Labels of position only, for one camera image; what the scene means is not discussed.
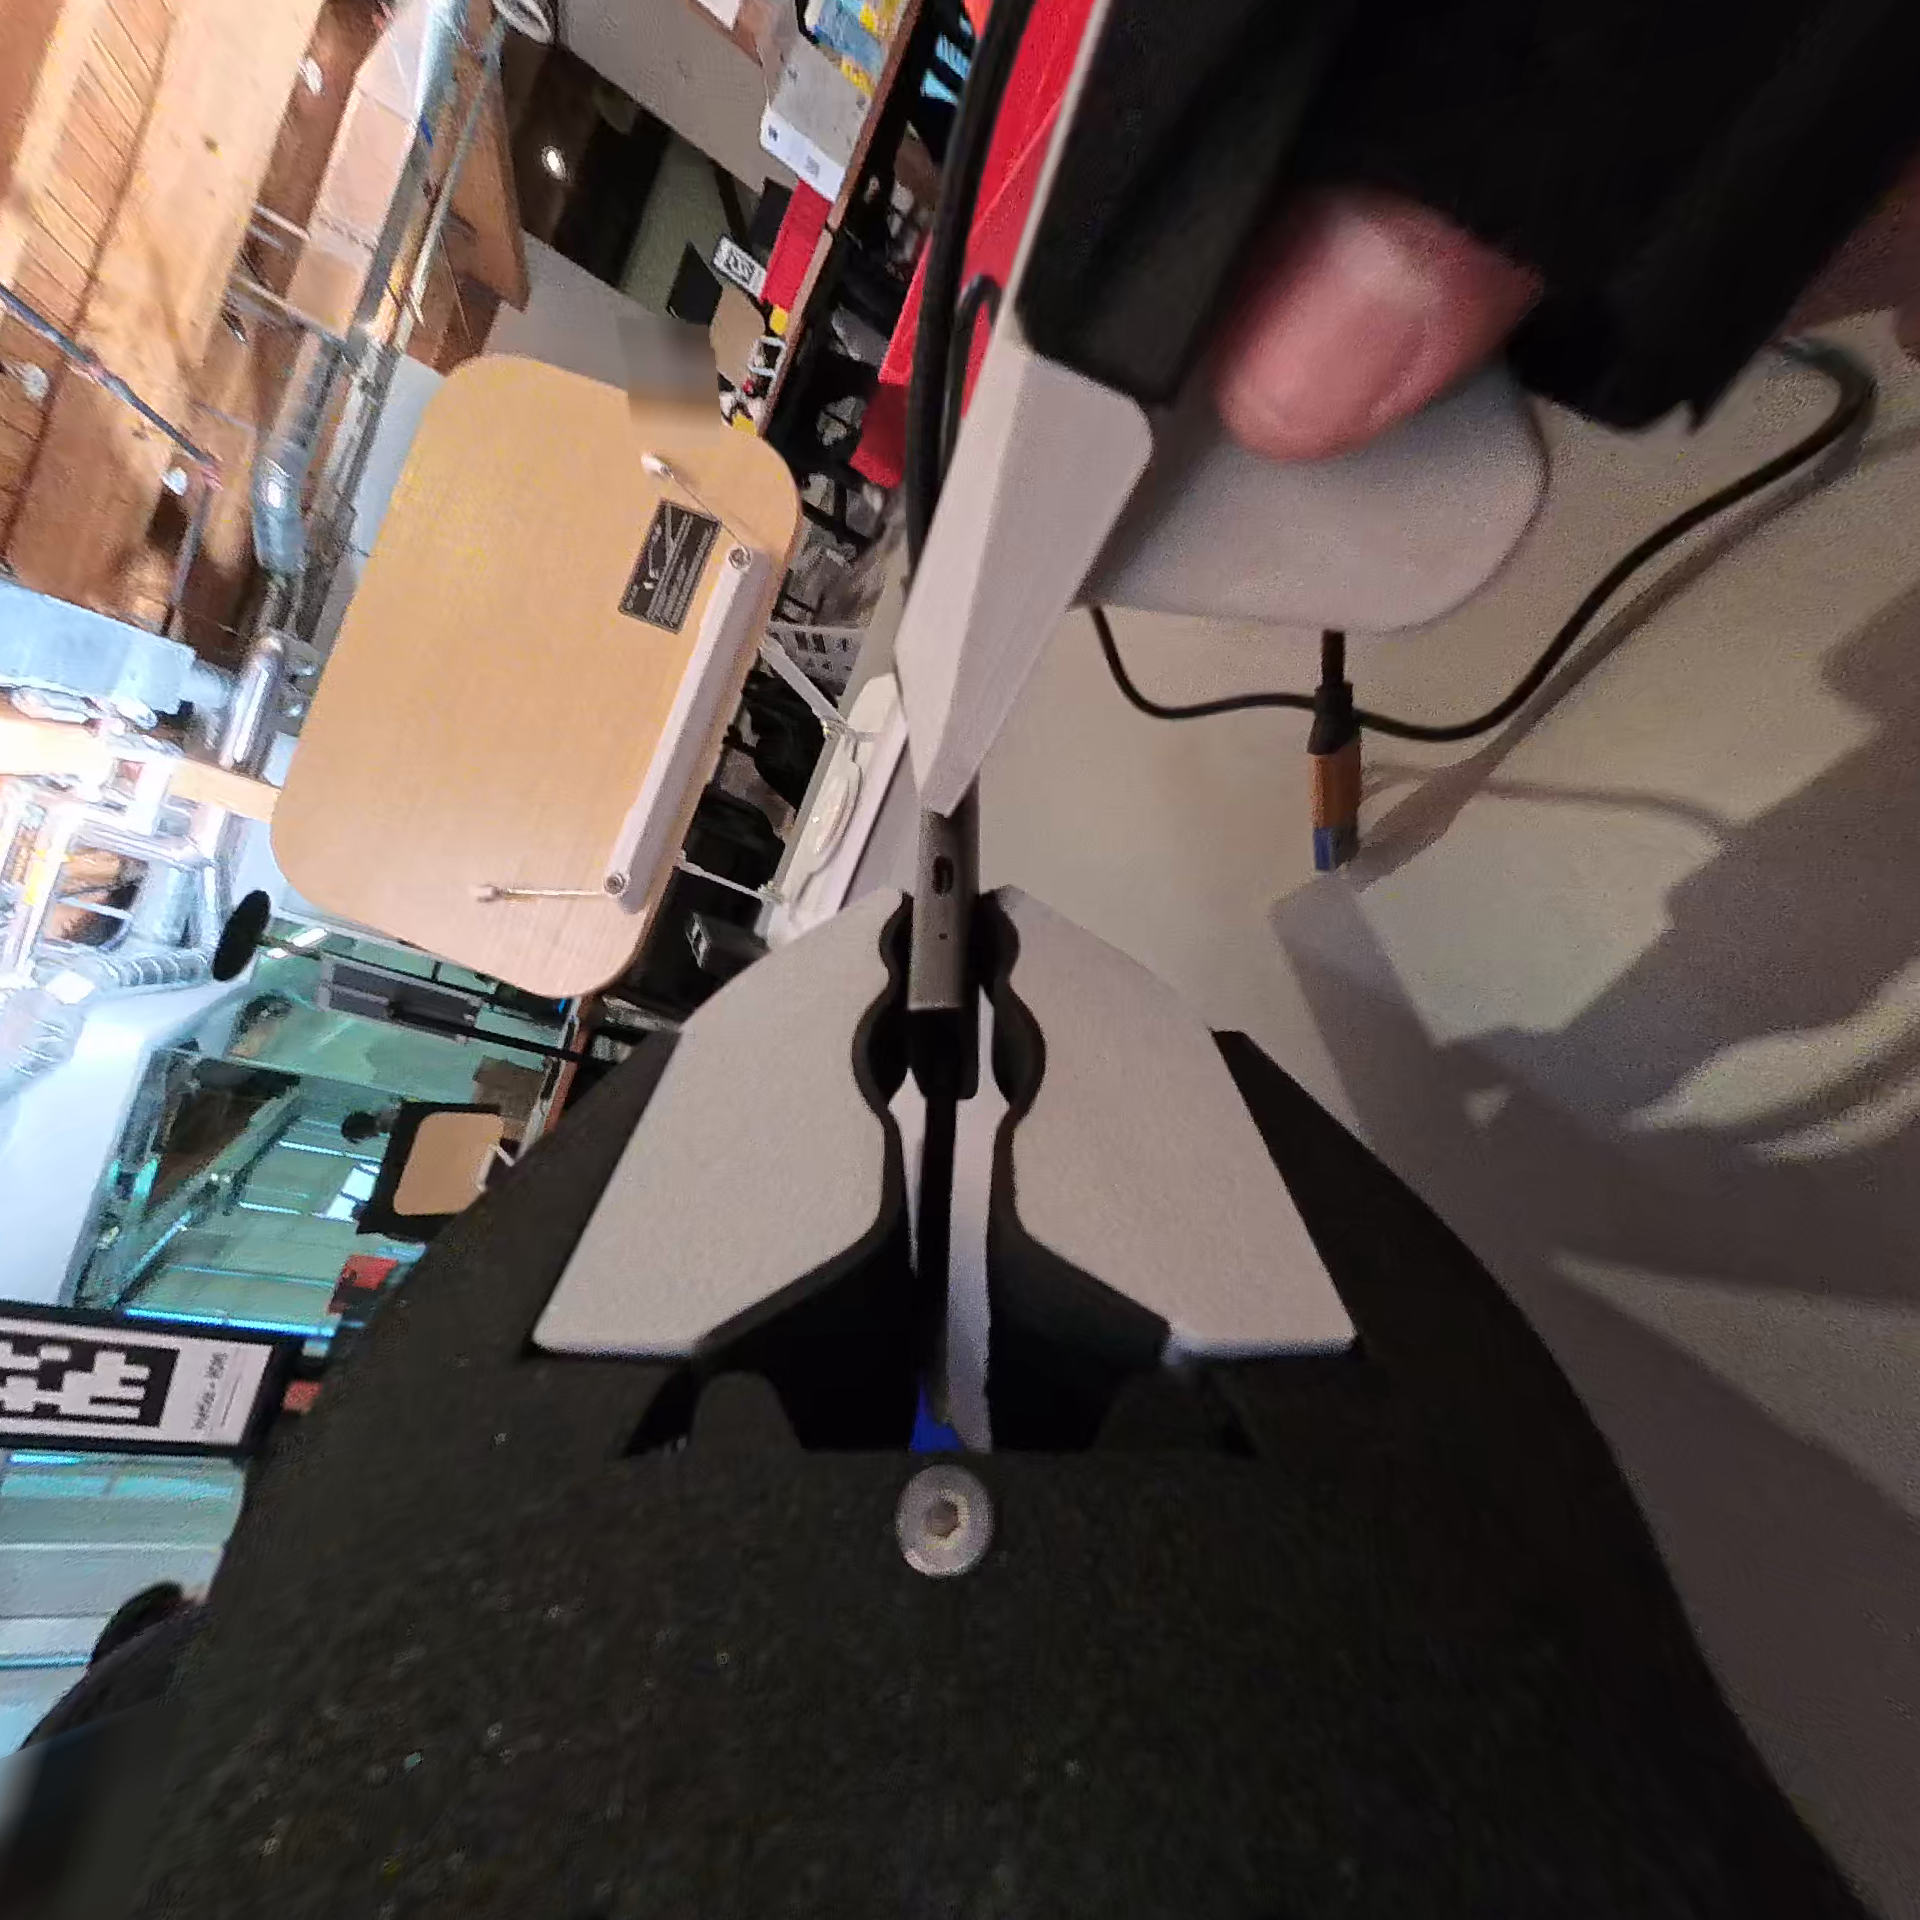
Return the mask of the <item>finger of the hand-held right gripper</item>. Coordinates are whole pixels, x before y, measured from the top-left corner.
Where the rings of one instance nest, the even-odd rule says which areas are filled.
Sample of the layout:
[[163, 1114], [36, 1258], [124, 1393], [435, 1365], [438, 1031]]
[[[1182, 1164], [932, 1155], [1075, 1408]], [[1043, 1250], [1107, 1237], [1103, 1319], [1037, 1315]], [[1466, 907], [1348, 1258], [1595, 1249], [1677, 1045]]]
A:
[[956, 812], [1070, 611], [1415, 631], [1499, 573], [1546, 491], [1540, 427], [1499, 368], [1355, 452], [1272, 465], [1204, 396], [1152, 416], [989, 352], [896, 639], [920, 808]]

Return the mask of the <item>person's right hand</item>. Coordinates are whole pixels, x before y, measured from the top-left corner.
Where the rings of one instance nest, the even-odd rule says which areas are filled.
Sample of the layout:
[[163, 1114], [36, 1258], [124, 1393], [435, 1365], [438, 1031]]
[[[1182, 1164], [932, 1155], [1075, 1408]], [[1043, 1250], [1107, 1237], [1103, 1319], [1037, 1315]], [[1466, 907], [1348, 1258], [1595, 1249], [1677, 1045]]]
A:
[[1223, 322], [1215, 416], [1270, 463], [1354, 452], [1480, 368], [1540, 296], [1531, 267], [1418, 202], [1309, 192]]

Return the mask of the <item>wooden board stand white base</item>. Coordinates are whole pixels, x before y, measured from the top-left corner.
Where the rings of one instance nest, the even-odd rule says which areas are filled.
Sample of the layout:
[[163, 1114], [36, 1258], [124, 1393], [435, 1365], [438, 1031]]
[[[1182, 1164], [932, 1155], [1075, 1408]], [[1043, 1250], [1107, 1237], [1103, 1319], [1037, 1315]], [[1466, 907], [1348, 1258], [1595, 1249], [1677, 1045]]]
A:
[[802, 543], [715, 397], [514, 354], [424, 404], [271, 816], [322, 916], [543, 999], [650, 938]]

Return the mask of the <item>grey desk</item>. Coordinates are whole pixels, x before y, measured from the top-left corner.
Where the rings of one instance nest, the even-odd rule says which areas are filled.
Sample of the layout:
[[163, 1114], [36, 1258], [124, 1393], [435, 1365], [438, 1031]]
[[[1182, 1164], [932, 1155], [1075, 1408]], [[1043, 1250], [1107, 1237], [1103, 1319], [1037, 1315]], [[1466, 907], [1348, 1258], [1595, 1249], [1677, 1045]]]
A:
[[1168, 724], [1071, 615], [981, 789], [1012, 883], [1245, 1031], [1586, 1396], [1803, 1818], [1915, 1916], [1915, 359], [1862, 439], [1640, 573], [1510, 728]]

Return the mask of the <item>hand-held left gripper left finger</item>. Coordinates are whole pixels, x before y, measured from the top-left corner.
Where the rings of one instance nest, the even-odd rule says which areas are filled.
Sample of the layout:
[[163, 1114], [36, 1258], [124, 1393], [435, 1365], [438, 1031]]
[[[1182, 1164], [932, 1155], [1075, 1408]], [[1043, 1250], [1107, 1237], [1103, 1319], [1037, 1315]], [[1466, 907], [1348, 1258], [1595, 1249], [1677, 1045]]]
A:
[[631, 1440], [693, 1436], [752, 1376], [802, 1449], [892, 1452], [919, 1412], [906, 1149], [909, 903], [875, 892], [733, 977], [678, 1031], [533, 1339], [663, 1380]]

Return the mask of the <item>framed marker poster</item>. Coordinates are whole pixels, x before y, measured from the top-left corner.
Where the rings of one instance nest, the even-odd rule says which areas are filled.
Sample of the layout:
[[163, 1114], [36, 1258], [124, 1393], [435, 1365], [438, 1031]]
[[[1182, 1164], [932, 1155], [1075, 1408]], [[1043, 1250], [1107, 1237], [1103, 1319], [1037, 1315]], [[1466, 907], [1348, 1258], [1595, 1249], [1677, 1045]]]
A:
[[252, 1457], [299, 1336], [6, 1304], [3, 1445], [31, 1455]]

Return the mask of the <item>red plastic bin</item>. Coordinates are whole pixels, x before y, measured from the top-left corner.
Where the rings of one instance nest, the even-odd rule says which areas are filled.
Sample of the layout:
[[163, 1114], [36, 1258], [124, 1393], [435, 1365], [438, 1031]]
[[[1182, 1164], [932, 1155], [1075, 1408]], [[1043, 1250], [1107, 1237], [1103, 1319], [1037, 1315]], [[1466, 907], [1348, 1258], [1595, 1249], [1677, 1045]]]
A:
[[[1011, 269], [1016, 264], [1024, 225], [1039, 197], [1050, 144], [1093, 11], [1095, 3], [1035, 3], [1030, 8], [1012, 79], [998, 104], [967, 240], [963, 283], [984, 273], [1002, 285], [1012, 285]], [[931, 235], [908, 285], [902, 315], [880, 365], [880, 384], [871, 407], [871, 413], [877, 413], [875, 425], [896, 432], [899, 447], [888, 458], [892, 466], [887, 466], [894, 483], [902, 459], [906, 401], [915, 368], [928, 253]]]

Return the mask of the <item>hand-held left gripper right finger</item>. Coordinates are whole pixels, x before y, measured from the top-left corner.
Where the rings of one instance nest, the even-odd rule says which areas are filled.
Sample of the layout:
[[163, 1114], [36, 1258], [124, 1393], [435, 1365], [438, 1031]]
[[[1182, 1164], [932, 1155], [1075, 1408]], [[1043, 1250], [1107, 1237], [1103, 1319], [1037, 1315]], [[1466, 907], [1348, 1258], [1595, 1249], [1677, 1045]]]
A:
[[1142, 1384], [1358, 1330], [1213, 1028], [1016, 888], [978, 909], [978, 1379], [994, 1452], [1085, 1452]]

